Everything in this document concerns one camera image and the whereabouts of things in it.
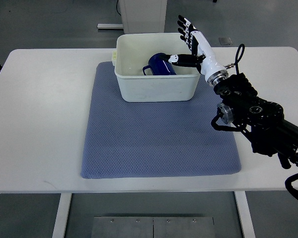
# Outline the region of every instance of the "blue mat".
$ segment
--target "blue mat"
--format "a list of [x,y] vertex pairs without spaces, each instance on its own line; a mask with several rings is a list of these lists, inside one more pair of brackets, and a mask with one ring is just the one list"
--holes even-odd
[[234,174],[232,132],[215,131],[221,102],[201,76],[186,102],[127,103],[111,62],[97,67],[81,176],[87,179]]

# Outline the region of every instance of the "mug handle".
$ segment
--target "mug handle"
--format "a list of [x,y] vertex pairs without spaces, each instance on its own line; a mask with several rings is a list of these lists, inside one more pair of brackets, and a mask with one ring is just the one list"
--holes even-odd
[[147,65],[147,66],[143,67],[143,72],[144,72],[145,76],[146,76],[145,70],[148,69],[148,68],[152,69],[150,65]]

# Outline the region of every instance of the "black cable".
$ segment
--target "black cable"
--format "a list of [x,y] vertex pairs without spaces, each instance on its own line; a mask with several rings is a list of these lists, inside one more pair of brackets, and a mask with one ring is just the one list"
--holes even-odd
[[288,190],[288,192],[298,200],[298,190],[293,188],[292,182],[298,180],[298,174],[295,174],[293,176],[290,176],[288,179],[285,181],[285,187]]
[[238,47],[238,49],[237,49],[236,55],[235,55],[235,63],[234,63],[234,65],[235,65],[235,68],[236,68],[236,74],[239,74],[238,62],[240,62],[240,60],[242,59],[243,54],[244,54],[244,50],[245,50],[245,45],[244,44],[240,44],[239,47]]
[[211,120],[211,126],[214,128],[214,130],[218,131],[238,131],[240,132],[239,128],[231,127],[227,125],[218,125],[217,121],[220,119],[222,115],[218,112],[217,115]]
[[121,15],[121,14],[119,13],[119,11],[118,11],[118,2],[119,2],[119,0],[117,0],[117,2],[116,2],[116,11],[117,11],[117,13],[118,13],[119,15]]

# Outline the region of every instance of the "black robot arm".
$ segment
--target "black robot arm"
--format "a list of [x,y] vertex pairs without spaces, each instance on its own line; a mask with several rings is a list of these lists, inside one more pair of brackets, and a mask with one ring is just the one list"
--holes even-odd
[[[298,167],[298,126],[284,119],[279,104],[259,98],[243,73],[219,82],[214,91],[222,98],[211,123],[214,129],[240,131],[251,142],[254,153],[268,156],[277,153],[284,169],[291,167],[290,162]],[[216,124],[219,118],[235,127]],[[298,191],[292,187],[297,179],[298,174],[291,176],[285,185],[298,200]]]

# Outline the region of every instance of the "white plastic bin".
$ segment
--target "white plastic bin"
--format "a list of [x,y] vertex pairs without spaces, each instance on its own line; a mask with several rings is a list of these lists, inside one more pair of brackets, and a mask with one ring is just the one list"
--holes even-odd
[[113,64],[125,101],[171,102],[187,101],[193,97],[200,77],[196,68],[173,65],[177,75],[143,74],[143,67],[150,57],[160,52],[191,54],[179,33],[131,34],[118,38]]
[[164,32],[167,0],[119,0],[125,34]]

